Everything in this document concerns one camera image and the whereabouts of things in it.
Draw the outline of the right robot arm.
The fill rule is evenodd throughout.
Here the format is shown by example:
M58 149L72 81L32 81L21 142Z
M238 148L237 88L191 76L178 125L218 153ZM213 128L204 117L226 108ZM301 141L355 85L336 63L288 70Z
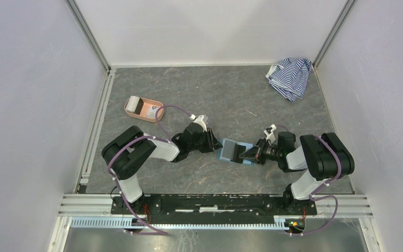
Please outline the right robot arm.
M283 193L282 208L288 214L296 214L303 201L316 200L315 194L322 188L355 170L354 158L334 132L302 135L299 147L295 142L294 133L282 131L274 142L269 137L259 139L239 154L240 159L257 164L275 161L284 173L303 172Z

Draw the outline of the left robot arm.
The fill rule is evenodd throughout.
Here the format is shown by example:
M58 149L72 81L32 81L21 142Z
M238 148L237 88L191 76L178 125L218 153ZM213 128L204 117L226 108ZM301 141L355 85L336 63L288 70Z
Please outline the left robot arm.
M222 144L211 128L199 123L190 123L182 133L169 140L149 135L134 125L107 144L101 156L121 193L123 206L131 214L137 214L144 207L137 172L147 160L177 163L193 151L210 153L220 148Z

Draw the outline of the teal card holder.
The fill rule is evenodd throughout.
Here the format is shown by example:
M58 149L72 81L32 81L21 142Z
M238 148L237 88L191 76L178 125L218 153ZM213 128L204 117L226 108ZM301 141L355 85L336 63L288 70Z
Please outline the teal card holder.
M237 142L230 139L222 139L220 143L222 144L222 148L220 148L218 151L218 160L244 165L253 165L253 162L239 157L240 154L253 147L252 143Z

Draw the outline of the black credit card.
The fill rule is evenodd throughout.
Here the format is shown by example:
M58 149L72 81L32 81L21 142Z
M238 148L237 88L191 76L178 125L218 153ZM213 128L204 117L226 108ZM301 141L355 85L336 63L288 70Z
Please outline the black credit card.
M228 139L224 140L223 149L221 152L221 157L223 159L230 160L230 158L232 156L232 150L233 150L235 144L236 144L235 141L228 140Z
M230 158L230 161L232 161L234 163L242 164L243 158L241 158L240 155L243 154L244 152L246 152L246 146L240 145L240 144L235 144L234 148L232 150L232 156Z

